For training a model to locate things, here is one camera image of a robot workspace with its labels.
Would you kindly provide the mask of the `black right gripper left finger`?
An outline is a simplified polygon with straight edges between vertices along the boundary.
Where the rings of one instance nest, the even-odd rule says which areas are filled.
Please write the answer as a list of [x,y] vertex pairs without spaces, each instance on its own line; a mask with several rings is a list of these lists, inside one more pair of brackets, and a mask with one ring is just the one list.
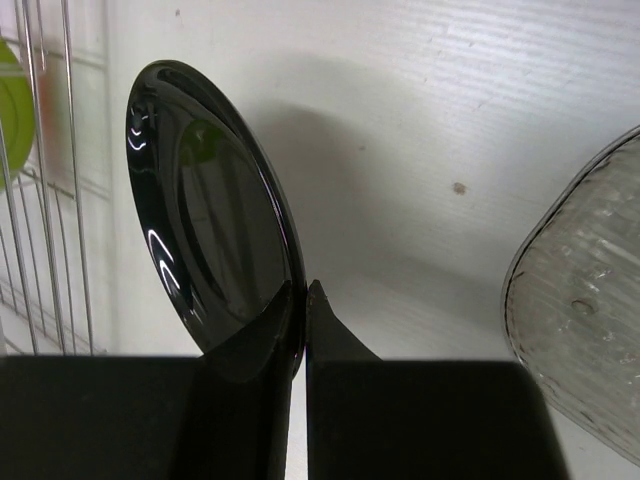
[[293,296],[199,357],[6,356],[5,479],[280,479]]

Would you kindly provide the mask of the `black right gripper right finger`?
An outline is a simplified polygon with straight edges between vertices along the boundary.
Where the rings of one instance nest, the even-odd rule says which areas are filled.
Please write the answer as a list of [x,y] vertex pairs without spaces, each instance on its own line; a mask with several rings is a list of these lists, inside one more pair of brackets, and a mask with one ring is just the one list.
[[312,479],[565,479],[539,387],[509,361],[383,360],[335,315],[306,305]]

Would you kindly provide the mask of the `black plastic plate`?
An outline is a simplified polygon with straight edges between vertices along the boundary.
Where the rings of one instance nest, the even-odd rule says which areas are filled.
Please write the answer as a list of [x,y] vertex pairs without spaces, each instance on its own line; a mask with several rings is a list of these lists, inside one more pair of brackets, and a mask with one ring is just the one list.
[[136,77],[126,158],[151,261],[203,352],[254,323],[280,291],[302,310],[306,275],[286,196],[240,112],[177,60]]

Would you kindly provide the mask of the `lime green plastic plate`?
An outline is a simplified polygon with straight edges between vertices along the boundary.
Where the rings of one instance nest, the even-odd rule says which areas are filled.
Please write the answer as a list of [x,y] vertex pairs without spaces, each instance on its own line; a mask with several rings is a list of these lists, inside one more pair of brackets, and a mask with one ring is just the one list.
[[13,50],[1,39],[1,124],[10,178],[26,163],[35,135],[32,90]]

